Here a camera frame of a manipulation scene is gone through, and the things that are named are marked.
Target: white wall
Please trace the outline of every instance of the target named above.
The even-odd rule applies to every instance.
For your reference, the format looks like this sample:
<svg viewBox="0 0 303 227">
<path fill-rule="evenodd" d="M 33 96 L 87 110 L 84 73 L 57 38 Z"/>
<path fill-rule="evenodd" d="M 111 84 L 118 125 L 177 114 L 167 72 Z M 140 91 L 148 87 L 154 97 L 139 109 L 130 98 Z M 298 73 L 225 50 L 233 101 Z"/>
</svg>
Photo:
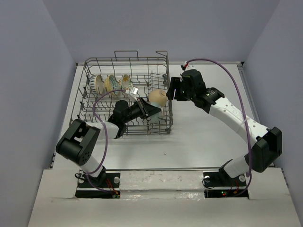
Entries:
<svg viewBox="0 0 303 227">
<path fill-rule="evenodd" d="M 75 64 L 41 0 L 2 0 L 0 31 L 0 226 L 25 227 Z"/>
<path fill-rule="evenodd" d="M 281 0 L 244 64 L 263 124 L 283 133 L 281 166 L 303 223 L 303 1 Z"/>
<path fill-rule="evenodd" d="M 114 50 L 244 61 L 279 0 L 44 0 L 76 62 Z"/>
</svg>

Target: dish rack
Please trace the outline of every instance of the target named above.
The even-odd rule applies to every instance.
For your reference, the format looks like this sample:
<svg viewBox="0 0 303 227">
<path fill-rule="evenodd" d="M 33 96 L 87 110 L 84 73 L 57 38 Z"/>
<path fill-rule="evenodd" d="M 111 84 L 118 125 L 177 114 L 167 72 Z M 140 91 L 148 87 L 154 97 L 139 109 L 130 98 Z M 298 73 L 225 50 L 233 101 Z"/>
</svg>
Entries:
<svg viewBox="0 0 303 227">
<path fill-rule="evenodd" d="M 114 57 L 87 59 L 84 62 L 70 124 L 75 117 L 86 122 L 99 122 L 93 114 L 92 107 L 106 91 L 103 91 L 101 95 L 91 91 L 89 80 L 93 75 L 101 75 L 102 80 L 105 81 L 112 74 L 119 81 L 124 74 L 127 74 L 133 86 L 138 88 L 138 96 L 147 102 L 151 91 L 162 89 L 167 92 L 170 82 L 168 53 L 167 51 L 156 51 L 156 53 L 157 56 L 139 57 L 137 51 L 115 51 Z M 96 114 L 107 121 L 119 100 L 127 101 L 129 106 L 133 104 L 125 93 L 107 95 L 96 104 Z M 158 123 L 152 123 L 150 118 L 144 120 L 137 118 L 127 123 L 125 135 L 170 134 L 173 124 L 172 116 L 172 104 L 171 101 L 167 101 L 162 108 Z"/>
</svg>

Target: purple cable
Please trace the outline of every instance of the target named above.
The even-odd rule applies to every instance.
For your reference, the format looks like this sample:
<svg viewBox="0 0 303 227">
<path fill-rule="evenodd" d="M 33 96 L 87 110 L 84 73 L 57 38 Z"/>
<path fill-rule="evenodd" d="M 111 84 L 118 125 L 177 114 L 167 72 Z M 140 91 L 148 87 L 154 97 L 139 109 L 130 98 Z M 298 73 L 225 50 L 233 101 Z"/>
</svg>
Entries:
<svg viewBox="0 0 303 227">
<path fill-rule="evenodd" d="M 240 101 L 240 105 L 241 105 L 241 110 L 242 110 L 242 114 L 243 114 L 243 119 L 244 119 L 244 124 L 245 124 L 245 129 L 246 129 L 246 134 L 247 134 L 247 145 L 248 145 L 248 157 L 249 157 L 249 170 L 248 172 L 246 173 L 246 176 L 247 177 L 250 177 L 250 180 L 246 186 L 246 188 L 241 191 L 238 195 L 241 195 L 242 193 L 244 193 L 249 185 L 250 185 L 250 182 L 251 182 L 251 169 L 252 169 L 252 153 L 251 153 L 251 144 L 250 144 L 250 130 L 249 130 L 249 127 L 248 127 L 248 123 L 246 121 L 246 114 L 245 114 L 245 109 L 244 109 L 244 104 L 243 104 L 243 101 L 242 101 L 242 97 L 241 97 L 241 94 L 240 94 L 240 91 L 239 91 L 239 88 L 237 86 L 237 83 L 235 81 L 235 79 L 233 78 L 233 76 L 231 75 L 231 73 L 222 65 L 220 64 L 219 62 L 217 61 L 214 61 L 214 60 L 211 60 L 211 59 L 207 59 L 207 58 L 194 58 L 194 59 L 191 59 L 189 61 L 186 62 L 186 64 L 188 65 L 190 62 L 192 61 L 209 61 L 209 62 L 212 62 L 218 66 L 220 66 L 228 75 L 229 77 L 232 79 L 232 82 L 236 88 L 236 91 L 237 91 L 237 94 L 238 94 L 238 97 L 239 97 L 239 101 Z"/>
<path fill-rule="evenodd" d="M 121 92 L 123 92 L 123 91 L 125 91 L 125 90 L 118 89 L 118 90 L 109 91 L 109 92 L 107 92 L 106 94 L 104 94 L 103 96 L 101 96 L 100 98 L 98 98 L 98 99 L 96 100 L 96 102 L 93 104 L 93 114 L 94 114 L 94 116 L 102 123 L 103 128 L 104 128 L 104 133 L 105 133 L 105 148 L 104 148 L 104 153 L 103 153 L 102 160 L 101 160 L 100 164 L 98 165 L 98 167 L 97 167 L 94 171 L 89 172 L 89 173 L 86 173 L 86 175 L 87 175 L 87 180 L 88 180 L 89 184 L 90 184 L 92 187 L 98 189 L 98 190 L 101 191 L 101 192 L 109 192 L 109 191 L 103 190 L 103 189 L 101 189 L 101 188 L 99 188 L 99 187 L 93 185 L 93 183 L 92 183 L 92 182 L 90 181 L 90 179 L 89 179 L 89 175 L 94 174 L 95 172 L 97 172 L 97 171 L 101 168 L 101 166 L 102 166 L 102 164 L 103 164 L 103 162 L 104 162 L 104 160 L 105 160 L 105 157 L 106 157 L 107 146 L 108 146 L 108 133 L 107 133 L 107 128 L 106 128 L 106 125 L 104 124 L 104 122 L 102 121 L 102 119 L 99 117 L 99 115 L 96 114 L 96 104 L 97 104 L 97 102 L 99 102 L 99 101 L 100 101 L 102 98 L 104 98 L 105 96 L 109 95 L 109 94 L 112 93 L 112 92 L 116 92 L 116 91 L 121 91 Z"/>
</svg>

